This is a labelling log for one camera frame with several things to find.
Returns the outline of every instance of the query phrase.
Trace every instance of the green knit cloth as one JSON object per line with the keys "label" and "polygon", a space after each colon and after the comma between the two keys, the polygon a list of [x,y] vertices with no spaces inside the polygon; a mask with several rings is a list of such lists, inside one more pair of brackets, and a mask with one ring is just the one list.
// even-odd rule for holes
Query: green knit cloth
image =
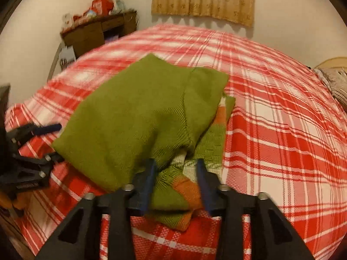
{"label": "green knit cloth", "polygon": [[[208,129],[201,135],[193,155],[181,149],[170,166],[159,173],[160,188],[154,189],[152,206],[156,209],[150,217],[166,224],[170,228],[185,231],[188,228],[192,213],[195,209],[202,208],[200,189],[196,182],[196,161],[203,158],[209,172],[215,173],[221,180],[222,160],[226,137],[227,122],[235,106],[235,98],[222,96],[218,105],[216,116]],[[180,193],[183,200],[172,203],[163,197],[174,189]],[[175,210],[187,208],[185,213]]]}
{"label": "green knit cloth", "polygon": [[[141,162],[154,158],[160,172],[151,208],[189,210],[167,186],[183,171],[175,170],[172,159],[182,152],[193,157],[227,81],[227,74],[213,69],[176,67],[147,55],[82,101],[52,146],[108,191],[130,183],[143,170]],[[175,226],[170,217],[164,223]]]}

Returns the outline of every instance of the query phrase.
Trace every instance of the metal screw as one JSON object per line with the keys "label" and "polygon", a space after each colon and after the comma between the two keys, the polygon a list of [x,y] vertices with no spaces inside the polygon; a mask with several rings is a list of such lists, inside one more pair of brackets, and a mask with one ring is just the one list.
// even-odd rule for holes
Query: metal screw
{"label": "metal screw", "polygon": [[130,192],[134,189],[134,185],[133,184],[126,184],[122,187],[123,191],[126,191],[126,192]]}
{"label": "metal screw", "polygon": [[269,198],[269,195],[266,192],[260,192],[260,193],[258,193],[258,198],[260,200],[265,200],[265,199]]}
{"label": "metal screw", "polygon": [[94,198],[95,198],[95,195],[92,192],[86,193],[84,196],[84,199],[87,199],[87,200],[92,200]]}
{"label": "metal screw", "polygon": [[220,190],[221,192],[230,191],[230,187],[229,187],[228,185],[225,185],[225,184],[220,184],[220,185],[218,186],[218,188],[219,188],[219,190]]}

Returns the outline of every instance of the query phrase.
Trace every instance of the orange object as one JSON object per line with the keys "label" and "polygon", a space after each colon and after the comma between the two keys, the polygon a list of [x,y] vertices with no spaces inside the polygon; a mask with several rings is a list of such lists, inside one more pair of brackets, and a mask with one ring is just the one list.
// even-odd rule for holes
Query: orange object
{"label": "orange object", "polygon": [[15,207],[19,210],[22,210],[28,206],[30,197],[30,192],[23,192],[17,194],[17,198],[15,200],[11,200],[7,194],[0,191],[0,206],[5,209]]}
{"label": "orange object", "polygon": [[91,17],[84,15],[83,17],[81,17],[75,21],[75,26],[78,26],[82,23],[85,23],[85,22],[89,21],[90,19],[91,19]]}
{"label": "orange object", "polygon": [[80,19],[81,17],[82,17],[81,15],[74,15],[74,16],[72,17],[72,19],[73,19],[74,22],[75,22],[76,20]]}
{"label": "orange object", "polygon": [[90,10],[96,12],[97,15],[108,15],[113,7],[113,0],[94,0]]}

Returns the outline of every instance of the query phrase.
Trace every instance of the red and white plaid blanket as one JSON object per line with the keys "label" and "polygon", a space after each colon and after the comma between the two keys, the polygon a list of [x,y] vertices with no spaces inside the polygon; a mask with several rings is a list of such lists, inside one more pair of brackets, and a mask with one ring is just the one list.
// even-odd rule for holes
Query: red and white plaid blanket
{"label": "red and white plaid blanket", "polygon": [[[269,193],[315,258],[328,259],[347,231],[347,117],[314,72],[276,50],[208,29],[155,26],[79,58],[32,98],[9,108],[7,129],[27,122],[65,126],[86,96],[150,52],[174,65],[230,74],[225,91],[236,97],[236,106],[227,128],[223,182],[242,193]],[[41,157],[55,138],[35,138],[21,154]],[[87,192],[103,193],[61,163],[50,188],[33,193],[20,227],[35,254]],[[244,223],[247,233],[249,217]],[[220,220],[204,211],[184,233],[145,218],[132,218],[131,225],[137,260],[215,258]],[[246,259],[250,249],[247,236]],[[101,259],[106,256],[105,221]]]}

